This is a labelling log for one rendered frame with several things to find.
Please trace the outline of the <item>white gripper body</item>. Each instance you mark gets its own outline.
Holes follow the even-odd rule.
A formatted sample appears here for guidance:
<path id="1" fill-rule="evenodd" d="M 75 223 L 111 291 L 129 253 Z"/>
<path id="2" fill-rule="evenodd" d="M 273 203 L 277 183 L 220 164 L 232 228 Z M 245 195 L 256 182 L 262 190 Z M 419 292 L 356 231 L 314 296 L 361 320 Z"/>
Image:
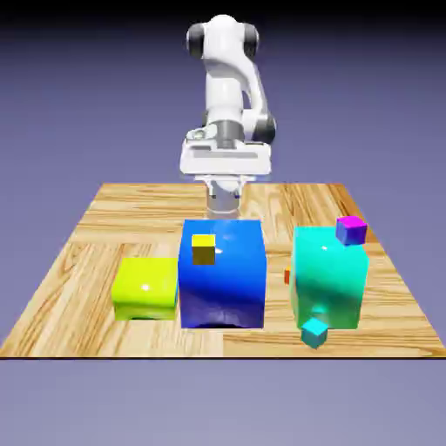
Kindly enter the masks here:
<path id="1" fill-rule="evenodd" d="M 271 173 L 271 146 L 235 141 L 234 148 L 219 148 L 215 139 L 185 139 L 179 169 L 191 176 L 267 176 Z"/>

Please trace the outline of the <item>small yellow cube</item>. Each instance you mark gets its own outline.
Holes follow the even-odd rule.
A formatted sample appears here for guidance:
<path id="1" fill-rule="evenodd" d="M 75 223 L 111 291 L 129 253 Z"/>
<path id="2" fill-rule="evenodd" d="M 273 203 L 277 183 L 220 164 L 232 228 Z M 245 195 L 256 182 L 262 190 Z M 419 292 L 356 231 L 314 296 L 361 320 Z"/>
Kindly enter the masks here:
<path id="1" fill-rule="evenodd" d="M 216 237 L 214 234 L 193 234 L 193 264 L 213 265 L 215 263 L 215 248 Z"/>

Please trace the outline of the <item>small purple cube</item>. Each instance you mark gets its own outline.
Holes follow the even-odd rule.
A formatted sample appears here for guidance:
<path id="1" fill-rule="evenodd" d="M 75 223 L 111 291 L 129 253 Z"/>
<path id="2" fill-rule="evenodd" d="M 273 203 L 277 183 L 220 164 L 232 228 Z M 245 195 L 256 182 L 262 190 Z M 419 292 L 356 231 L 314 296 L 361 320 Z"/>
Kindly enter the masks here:
<path id="1" fill-rule="evenodd" d="M 335 236 L 344 246 L 363 245 L 367 231 L 367 223 L 357 216 L 343 216 L 336 220 Z"/>

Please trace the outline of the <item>small cyan cube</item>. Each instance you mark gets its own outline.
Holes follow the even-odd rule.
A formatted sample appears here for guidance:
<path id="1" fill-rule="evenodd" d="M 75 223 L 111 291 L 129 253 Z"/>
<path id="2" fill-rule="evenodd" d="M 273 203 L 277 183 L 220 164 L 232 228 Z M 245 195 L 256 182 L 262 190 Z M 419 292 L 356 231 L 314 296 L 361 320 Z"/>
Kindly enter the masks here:
<path id="1" fill-rule="evenodd" d="M 328 325 L 316 318 L 311 318 L 301 326 L 301 340 L 310 348 L 317 349 L 328 337 Z"/>

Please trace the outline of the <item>large blue box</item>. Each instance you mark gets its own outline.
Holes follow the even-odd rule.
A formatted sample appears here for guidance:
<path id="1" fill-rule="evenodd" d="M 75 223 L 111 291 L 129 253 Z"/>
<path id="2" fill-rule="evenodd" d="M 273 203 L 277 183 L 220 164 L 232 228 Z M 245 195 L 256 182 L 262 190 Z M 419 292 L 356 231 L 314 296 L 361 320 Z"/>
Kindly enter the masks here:
<path id="1" fill-rule="evenodd" d="M 215 262 L 193 263 L 194 234 L 215 236 Z M 267 257 L 259 220 L 185 220 L 179 247 L 182 328 L 262 328 Z"/>

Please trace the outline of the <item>large lime green box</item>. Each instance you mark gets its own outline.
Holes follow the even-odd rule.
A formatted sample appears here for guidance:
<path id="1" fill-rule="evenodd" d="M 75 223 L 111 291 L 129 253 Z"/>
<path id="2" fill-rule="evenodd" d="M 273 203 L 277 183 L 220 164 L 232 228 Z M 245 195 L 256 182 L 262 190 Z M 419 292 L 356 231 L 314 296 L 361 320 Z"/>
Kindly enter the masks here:
<path id="1" fill-rule="evenodd" d="M 178 259 L 123 258 L 111 287 L 117 321 L 174 320 L 178 301 Z"/>

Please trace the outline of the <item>large turquoise box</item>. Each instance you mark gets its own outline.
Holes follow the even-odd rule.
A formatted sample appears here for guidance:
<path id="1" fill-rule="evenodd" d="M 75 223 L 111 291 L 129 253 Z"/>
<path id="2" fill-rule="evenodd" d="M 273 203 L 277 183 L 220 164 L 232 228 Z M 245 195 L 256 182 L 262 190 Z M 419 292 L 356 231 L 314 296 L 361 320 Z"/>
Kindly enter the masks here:
<path id="1" fill-rule="evenodd" d="M 332 329 L 356 329 L 368 275 L 364 248 L 345 246 L 332 226 L 297 226 L 290 300 L 296 325 L 315 318 Z"/>

